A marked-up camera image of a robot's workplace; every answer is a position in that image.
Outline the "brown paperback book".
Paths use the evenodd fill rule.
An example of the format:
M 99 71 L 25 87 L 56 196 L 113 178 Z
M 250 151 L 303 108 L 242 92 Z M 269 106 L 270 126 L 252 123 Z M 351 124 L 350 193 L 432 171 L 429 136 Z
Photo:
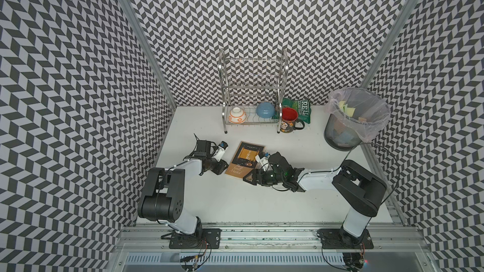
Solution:
M 256 157 L 264 152 L 265 146 L 241 141 L 225 174 L 242 179 L 257 167 Z

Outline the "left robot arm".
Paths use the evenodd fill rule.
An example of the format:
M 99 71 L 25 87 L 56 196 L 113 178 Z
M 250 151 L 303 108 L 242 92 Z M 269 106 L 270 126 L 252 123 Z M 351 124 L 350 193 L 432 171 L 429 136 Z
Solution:
M 208 171 L 220 175 L 228 168 L 223 160 L 227 148 L 224 141 L 215 144 L 198 139 L 194 150 L 182 162 L 172 167 L 151 168 L 141 191 L 138 217 L 165 224 L 183 237 L 200 239 L 201 220 L 184 209 L 185 180 Z

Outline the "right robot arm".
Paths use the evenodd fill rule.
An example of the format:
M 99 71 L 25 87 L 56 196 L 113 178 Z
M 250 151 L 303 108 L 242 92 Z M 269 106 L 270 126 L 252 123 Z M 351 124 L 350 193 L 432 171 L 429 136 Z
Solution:
M 292 167 L 279 152 L 257 157 L 260 167 L 243 177 L 253 186 L 281 184 L 282 191 L 307 192 L 335 190 L 350 205 L 339 230 L 339 240 L 347 246 L 360 244 L 370 220 L 378 215 L 384 202 L 387 184 L 357 162 L 345 159 L 340 166 L 327 170 Z

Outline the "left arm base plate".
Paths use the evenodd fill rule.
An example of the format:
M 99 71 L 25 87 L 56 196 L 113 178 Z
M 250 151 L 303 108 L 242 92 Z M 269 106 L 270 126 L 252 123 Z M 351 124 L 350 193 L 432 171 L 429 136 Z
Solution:
M 221 229 L 202 229 L 198 234 L 177 234 L 171 235 L 170 249 L 219 249 L 221 242 Z

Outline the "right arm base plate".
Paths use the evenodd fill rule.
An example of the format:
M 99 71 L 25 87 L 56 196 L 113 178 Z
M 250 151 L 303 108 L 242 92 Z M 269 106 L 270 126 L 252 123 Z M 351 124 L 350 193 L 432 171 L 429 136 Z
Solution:
M 318 229 L 317 237 L 323 249 L 374 249 L 369 231 L 365 229 L 359 237 L 354 237 L 344 229 Z

